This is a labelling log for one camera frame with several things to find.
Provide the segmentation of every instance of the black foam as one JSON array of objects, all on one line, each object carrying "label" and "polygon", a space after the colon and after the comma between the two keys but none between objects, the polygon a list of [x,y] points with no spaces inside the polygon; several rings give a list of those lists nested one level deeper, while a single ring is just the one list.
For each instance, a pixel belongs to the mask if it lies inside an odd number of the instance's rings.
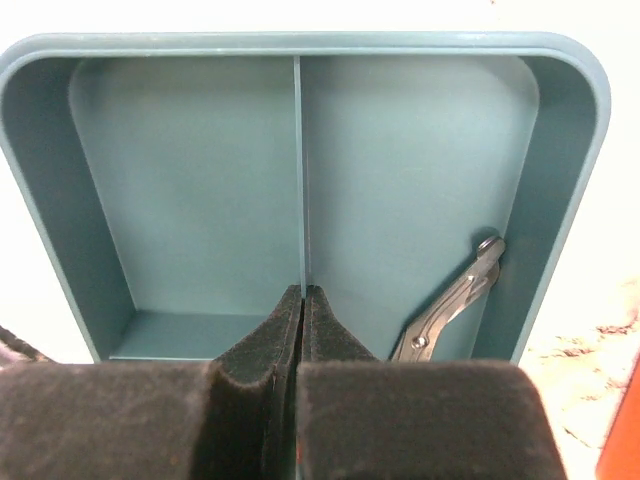
[{"label": "black foam", "polygon": [[298,369],[305,480],[565,480],[540,397],[498,361]]},{"label": "black foam", "polygon": [[[256,403],[244,393],[215,363],[9,368],[0,374],[0,477],[224,476],[238,456],[237,443],[219,441],[234,437],[239,415],[229,414]],[[241,401],[221,406],[221,397]]]},{"label": "black foam", "polygon": [[24,361],[50,362],[51,359],[0,326],[0,367]]},{"label": "black foam", "polygon": [[260,441],[260,451],[246,460],[259,462],[259,477],[254,478],[285,478],[295,465],[292,403],[301,313],[300,286],[294,285],[267,320],[217,359],[230,377],[265,398],[256,424],[238,432]]},{"label": "black foam", "polygon": [[12,366],[0,374],[0,478],[281,478],[300,315],[289,288],[216,362]]}]

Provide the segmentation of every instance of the metal tool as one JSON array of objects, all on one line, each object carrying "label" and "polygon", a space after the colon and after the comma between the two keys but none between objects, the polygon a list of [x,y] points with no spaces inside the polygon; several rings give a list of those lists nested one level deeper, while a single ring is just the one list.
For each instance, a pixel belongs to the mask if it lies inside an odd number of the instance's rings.
[{"label": "metal tool", "polygon": [[498,280],[498,259],[505,247],[500,237],[489,237],[482,242],[476,260],[406,328],[391,359],[429,361],[442,329]]}]

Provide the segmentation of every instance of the tray divider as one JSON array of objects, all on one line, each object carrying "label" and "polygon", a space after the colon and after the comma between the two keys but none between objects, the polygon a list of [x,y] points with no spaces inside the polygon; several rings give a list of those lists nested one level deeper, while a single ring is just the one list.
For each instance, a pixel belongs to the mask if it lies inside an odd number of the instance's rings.
[{"label": "tray divider", "polygon": [[293,57],[296,117],[296,164],[298,170],[298,241],[300,251],[300,288],[305,298],[309,279],[309,202],[307,199],[307,153],[303,139],[302,79],[300,57]]}]

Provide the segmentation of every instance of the foam block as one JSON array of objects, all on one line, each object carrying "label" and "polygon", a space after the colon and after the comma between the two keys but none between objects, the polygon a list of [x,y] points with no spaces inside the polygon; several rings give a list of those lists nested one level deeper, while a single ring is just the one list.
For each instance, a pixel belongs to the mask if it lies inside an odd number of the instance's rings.
[{"label": "foam block", "polygon": [[16,365],[0,373],[2,479],[275,479],[293,452],[301,298],[290,288],[216,362]]},{"label": "foam block", "polygon": [[305,480],[566,480],[539,395],[498,361],[298,369]]}]

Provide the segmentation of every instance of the orange object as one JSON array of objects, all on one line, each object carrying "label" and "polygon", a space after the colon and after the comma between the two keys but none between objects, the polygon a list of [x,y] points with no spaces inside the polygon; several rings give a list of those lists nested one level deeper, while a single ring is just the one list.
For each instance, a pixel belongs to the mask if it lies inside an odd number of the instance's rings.
[{"label": "orange object", "polygon": [[640,479],[640,358],[600,454],[596,478]]}]

